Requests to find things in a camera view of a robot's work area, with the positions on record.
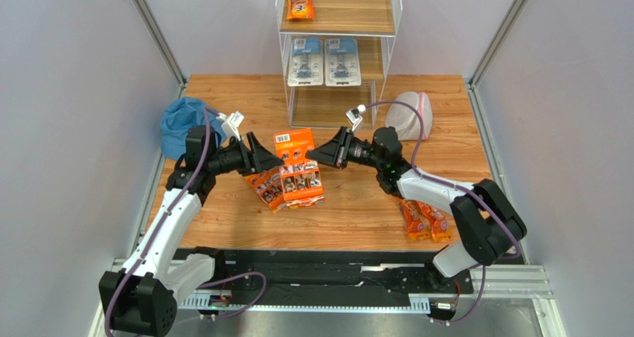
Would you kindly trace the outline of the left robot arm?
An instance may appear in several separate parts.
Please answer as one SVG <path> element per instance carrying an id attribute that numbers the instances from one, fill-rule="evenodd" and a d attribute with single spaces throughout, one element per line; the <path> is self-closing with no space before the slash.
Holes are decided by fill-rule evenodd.
<path id="1" fill-rule="evenodd" d="M 221 254 L 190 254 L 172 269 L 170 264 L 190 222 L 200 212 L 217 176 L 242 176 L 280 167 L 282 159 L 248 133 L 221 147 L 209 125 L 189 129 L 185 153 L 168 178 L 161 207 L 140 244 L 116 271 L 107 271 L 98 288 L 107 336 L 116 331 L 165 336 L 174 325 L 180 304 L 210 281 L 222 266 Z"/>

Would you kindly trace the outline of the orange razor box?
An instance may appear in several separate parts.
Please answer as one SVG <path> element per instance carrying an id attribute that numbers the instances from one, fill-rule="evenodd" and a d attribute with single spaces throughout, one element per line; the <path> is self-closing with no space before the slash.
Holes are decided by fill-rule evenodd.
<path id="1" fill-rule="evenodd" d="M 306 208 L 324 201 L 318 162 L 307 158 L 315 149 L 311 129 L 296 129 L 273 135 L 275 151 L 284 162 L 279 168 L 281 186 L 289 209 Z"/>
<path id="2" fill-rule="evenodd" d="M 251 174 L 245 177 L 249 187 L 261 198 L 267 207 L 277 213 L 286 207 L 278 168 Z"/>

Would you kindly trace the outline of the blue card razor blister pack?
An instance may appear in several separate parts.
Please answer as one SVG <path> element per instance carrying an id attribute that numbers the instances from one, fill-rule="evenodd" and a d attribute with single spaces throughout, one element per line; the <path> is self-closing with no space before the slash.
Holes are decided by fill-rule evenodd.
<path id="1" fill-rule="evenodd" d="M 324 84 L 323 41 L 318 37 L 296 37 L 291 42 L 288 78 L 290 87 Z"/>

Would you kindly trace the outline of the white Gillette razor pack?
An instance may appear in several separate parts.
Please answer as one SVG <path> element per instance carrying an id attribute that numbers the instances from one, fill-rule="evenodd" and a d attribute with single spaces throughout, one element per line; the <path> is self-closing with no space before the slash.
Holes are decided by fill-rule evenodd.
<path id="1" fill-rule="evenodd" d="M 360 86 L 359 49 L 352 36 L 332 37 L 325 44 L 325 85 L 329 87 Z"/>

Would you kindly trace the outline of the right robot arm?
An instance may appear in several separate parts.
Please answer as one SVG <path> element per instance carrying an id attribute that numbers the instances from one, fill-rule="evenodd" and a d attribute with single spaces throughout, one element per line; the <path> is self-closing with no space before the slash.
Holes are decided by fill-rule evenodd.
<path id="1" fill-rule="evenodd" d="M 381 127 L 371 141 L 362 141 L 343 126 L 330 141 L 307 151 L 306 157 L 339 169 L 350 162 L 373 167 L 385 193 L 451 214 L 460 240 L 427 263 L 433 277 L 448 279 L 478 264 L 490 266 L 509 249 L 519 248 L 527 228 L 496 182 L 483 179 L 473 184 L 424 173 L 402 151 L 393 127 Z"/>

